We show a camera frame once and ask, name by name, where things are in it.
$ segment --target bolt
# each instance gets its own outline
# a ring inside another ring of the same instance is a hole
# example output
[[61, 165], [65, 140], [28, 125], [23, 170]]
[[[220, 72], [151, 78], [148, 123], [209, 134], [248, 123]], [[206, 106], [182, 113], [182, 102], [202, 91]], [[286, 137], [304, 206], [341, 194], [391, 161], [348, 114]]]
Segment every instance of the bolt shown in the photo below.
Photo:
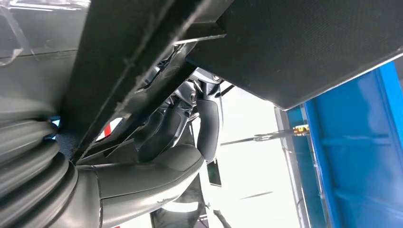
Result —
[[190, 101], [191, 101], [192, 103], [195, 103], [195, 102], [196, 102], [196, 94], [195, 94], [195, 93], [190, 94]]
[[213, 79], [214, 79], [214, 81], [216, 81], [216, 82], [220, 81], [220, 78], [219, 78], [217, 75], [213, 75]]

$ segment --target black metal beam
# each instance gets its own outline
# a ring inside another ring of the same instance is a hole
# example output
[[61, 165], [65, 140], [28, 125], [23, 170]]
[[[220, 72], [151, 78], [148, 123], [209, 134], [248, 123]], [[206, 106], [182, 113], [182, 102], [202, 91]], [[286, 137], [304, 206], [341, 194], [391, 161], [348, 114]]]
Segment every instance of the black metal beam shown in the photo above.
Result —
[[115, 112], [125, 109], [168, 47], [210, 0], [97, 0], [91, 3], [58, 140], [77, 161]]
[[187, 54], [196, 43], [183, 45], [172, 58], [167, 67], [161, 69], [154, 81], [145, 89], [131, 94], [124, 110], [115, 117], [125, 120], [103, 141], [94, 144], [84, 156], [100, 151], [109, 154], [116, 145], [128, 140], [133, 132], [169, 97], [196, 69], [185, 61]]

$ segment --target blue metal frame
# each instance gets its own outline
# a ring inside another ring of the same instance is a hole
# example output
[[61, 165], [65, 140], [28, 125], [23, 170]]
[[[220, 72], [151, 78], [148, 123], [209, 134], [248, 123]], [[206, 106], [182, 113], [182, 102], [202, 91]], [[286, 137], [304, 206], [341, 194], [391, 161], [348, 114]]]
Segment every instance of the blue metal frame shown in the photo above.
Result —
[[331, 226], [403, 227], [403, 94], [394, 63], [306, 102], [305, 111]]
[[[287, 111], [290, 128], [304, 124], [301, 109], [299, 107]], [[294, 153], [298, 162], [301, 176], [301, 185], [304, 193], [304, 201], [308, 213], [309, 223], [312, 228], [326, 227], [326, 219], [323, 213], [319, 187], [313, 157], [310, 151], [310, 141], [307, 137], [293, 137]]]

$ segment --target black carbon fiber panel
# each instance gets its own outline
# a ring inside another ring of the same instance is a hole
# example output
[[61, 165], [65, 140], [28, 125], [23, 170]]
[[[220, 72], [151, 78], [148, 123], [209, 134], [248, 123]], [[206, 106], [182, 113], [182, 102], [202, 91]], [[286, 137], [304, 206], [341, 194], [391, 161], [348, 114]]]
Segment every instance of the black carbon fiber panel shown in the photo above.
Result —
[[291, 108], [402, 53], [400, 0], [236, 0], [188, 60]]

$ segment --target red part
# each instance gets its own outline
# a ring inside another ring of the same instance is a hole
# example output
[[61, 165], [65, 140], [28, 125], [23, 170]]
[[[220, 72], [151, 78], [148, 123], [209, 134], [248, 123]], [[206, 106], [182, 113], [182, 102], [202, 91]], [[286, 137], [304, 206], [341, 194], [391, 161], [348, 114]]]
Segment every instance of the red part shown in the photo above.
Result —
[[112, 131], [111, 131], [111, 124], [110, 123], [108, 123], [108, 125], [105, 127], [105, 129], [104, 129], [104, 134], [105, 134], [105, 137], [107, 137], [108, 135], [110, 135], [112, 133]]

